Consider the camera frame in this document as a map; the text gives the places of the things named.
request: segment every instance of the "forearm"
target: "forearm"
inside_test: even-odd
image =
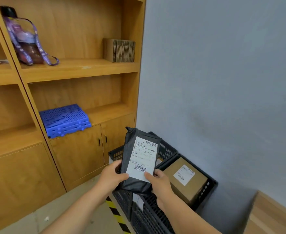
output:
[[[220,234],[174,193],[164,200],[164,212],[176,234]]]
[[[79,234],[83,233],[95,209],[104,201],[106,194],[95,185],[79,198],[42,234]]]

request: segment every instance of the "purple strap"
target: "purple strap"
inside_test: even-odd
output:
[[[4,17],[4,19],[5,19],[6,23],[10,23],[10,20],[9,20],[8,17]],[[59,64],[59,63],[60,63],[59,59],[57,59],[57,58],[54,57],[54,56],[51,56],[51,57],[53,57],[53,58],[56,60],[56,63],[52,64],[52,63],[50,62],[49,58],[47,57],[47,55],[48,55],[48,56],[50,56],[50,55],[43,50],[43,48],[42,48],[42,46],[41,46],[41,44],[40,44],[40,42],[39,42],[39,36],[38,36],[38,31],[37,31],[36,26],[35,26],[30,20],[28,20],[28,19],[24,19],[24,20],[27,20],[29,23],[31,23],[32,26],[33,26],[33,28],[34,28],[36,45],[37,45],[37,47],[38,47],[38,49],[39,49],[39,52],[40,52],[42,58],[44,59],[44,61],[45,61],[48,65],[57,65],[57,64]],[[32,58],[23,50],[23,48],[21,47],[21,45],[20,45],[19,42],[17,41],[16,36],[15,36],[15,34],[13,33],[13,31],[11,30],[11,27],[10,27],[9,25],[7,25],[7,29],[8,29],[8,32],[9,32],[9,35],[10,35],[10,38],[11,38],[12,43],[13,43],[13,44],[15,45],[15,47],[20,51],[20,53],[25,56],[25,58],[26,58],[26,60],[27,60],[27,64],[28,64],[28,65],[32,65],[32,64],[33,64]]]

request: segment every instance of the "cabinet door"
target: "cabinet door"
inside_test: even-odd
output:
[[[134,127],[134,113],[101,124],[105,164],[108,152],[125,143],[126,126]]]
[[[43,144],[0,157],[0,229],[64,193]]]
[[[98,175],[104,166],[101,126],[51,141],[67,191]]]

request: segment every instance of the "black plastic mailer bag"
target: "black plastic mailer bag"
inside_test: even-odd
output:
[[[161,138],[145,133],[137,128],[126,127],[125,146],[122,156],[121,173],[129,178],[120,183],[119,189],[141,195],[150,195],[152,185],[144,177],[144,172],[153,175]]]

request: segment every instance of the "blue plastic pallet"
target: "blue plastic pallet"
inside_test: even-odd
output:
[[[41,111],[39,114],[51,139],[91,127],[88,115],[78,104]]]

